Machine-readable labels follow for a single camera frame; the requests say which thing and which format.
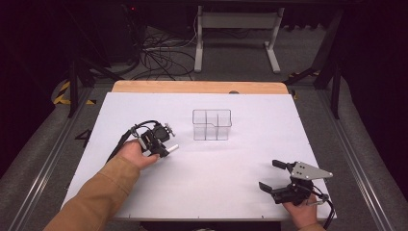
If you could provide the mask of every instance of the metal stand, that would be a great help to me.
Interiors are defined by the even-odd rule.
[[[194,71],[200,72],[203,60],[203,28],[253,28],[272,29],[270,41],[265,42],[273,73],[279,73],[280,67],[273,52],[273,45],[283,17],[283,8],[278,13],[206,13],[202,6],[197,14],[197,46],[195,49]]]

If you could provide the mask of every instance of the aluminum rail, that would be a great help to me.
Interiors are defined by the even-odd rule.
[[[351,172],[353,173],[354,178],[357,181],[357,185],[360,188],[361,194],[363,195],[364,199],[366,200],[367,205],[369,206],[369,210],[377,225],[378,230],[395,231],[391,222],[387,218],[380,204],[380,201],[378,200],[377,195],[375,194],[375,191],[371,185],[371,182],[368,176],[364,173],[363,167],[360,164],[360,161],[354,151],[354,148],[351,145],[344,131],[342,122],[339,119],[334,118],[330,110],[329,96],[326,94],[324,90],[317,90],[317,93],[319,96],[319,100],[324,106],[324,110],[326,111],[327,115],[330,117],[330,120],[334,128],[336,129],[337,135],[339,136],[342,142],[345,159],[347,160],[347,163],[351,169]]]
[[[31,189],[29,190],[26,198],[24,199],[24,202],[22,203],[20,209],[18,210],[17,215],[15,216],[9,228],[9,231],[24,229],[25,224],[30,218],[30,215],[33,213],[33,210],[36,207],[37,202],[41,197],[41,194],[45,186],[47,185],[47,182],[54,170],[54,167],[56,166],[62,152],[64,151],[65,141],[70,131],[72,130],[72,127],[78,115],[81,113],[81,110],[84,108],[84,105],[86,105],[87,99],[89,98],[91,92],[92,92],[91,88],[86,88],[81,93],[79,107],[77,111],[75,112],[75,114],[72,115],[72,118],[66,119],[62,132],[58,136],[58,139],[55,142],[50,154],[48,155],[47,160],[44,162],[44,165],[39,171],[38,176],[34,180],[34,183]]]

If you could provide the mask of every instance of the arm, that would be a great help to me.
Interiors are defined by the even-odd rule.
[[[136,140],[127,141],[44,230],[102,230],[129,195],[140,171],[158,159],[159,155],[143,156]]]
[[[293,223],[299,231],[324,231],[325,229],[318,223],[318,206],[309,206],[307,202],[315,203],[316,196],[311,194],[308,200],[298,206],[294,206],[291,202],[283,203],[283,206],[291,214]]]

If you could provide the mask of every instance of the wooden table edge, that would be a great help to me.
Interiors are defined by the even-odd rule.
[[[216,81],[116,81],[112,92],[288,94],[283,83]]]

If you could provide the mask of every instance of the acrylic compartment divider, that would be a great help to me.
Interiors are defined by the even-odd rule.
[[[192,124],[195,141],[228,141],[232,126],[231,110],[193,110]]]

